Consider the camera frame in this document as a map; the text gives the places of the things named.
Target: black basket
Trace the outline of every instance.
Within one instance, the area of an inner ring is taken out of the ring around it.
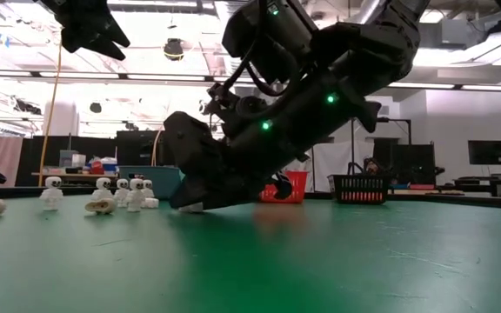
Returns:
[[[349,204],[382,204],[390,186],[387,176],[330,175],[328,180],[334,199]]]

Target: green table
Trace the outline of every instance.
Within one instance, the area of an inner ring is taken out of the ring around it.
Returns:
[[[306,201],[270,236],[255,205],[182,215],[9,200],[0,313],[501,312],[501,209]]]

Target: white wall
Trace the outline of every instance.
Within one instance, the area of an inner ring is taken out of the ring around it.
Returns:
[[[367,97],[369,101],[376,101],[382,105],[387,105],[390,108],[390,113],[385,117],[400,118],[399,103],[395,103],[392,97]],[[355,140],[357,141],[370,141],[369,138],[373,137],[386,137],[386,138],[400,138],[407,141],[407,124],[401,123],[397,126],[394,123],[379,123],[374,133],[369,133],[364,130],[359,122],[355,123]],[[334,136],[335,143],[343,143],[351,140],[351,123],[347,123],[339,130],[336,130]]]
[[[467,145],[501,140],[501,93],[426,90],[403,101],[401,113],[412,120],[414,143],[434,142],[436,165],[446,169],[438,184],[501,173],[500,165],[470,165]]]

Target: teal box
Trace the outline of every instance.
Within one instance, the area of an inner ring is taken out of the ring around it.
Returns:
[[[169,199],[181,183],[181,171],[170,166],[119,166],[119,177],[150,179],[154,196]]]

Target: pink curtain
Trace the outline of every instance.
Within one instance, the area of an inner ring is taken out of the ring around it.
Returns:
[[[0,187],[15,187],[22,147],[21,137],[0,136],[0,173],[7,177],[7,182]]]

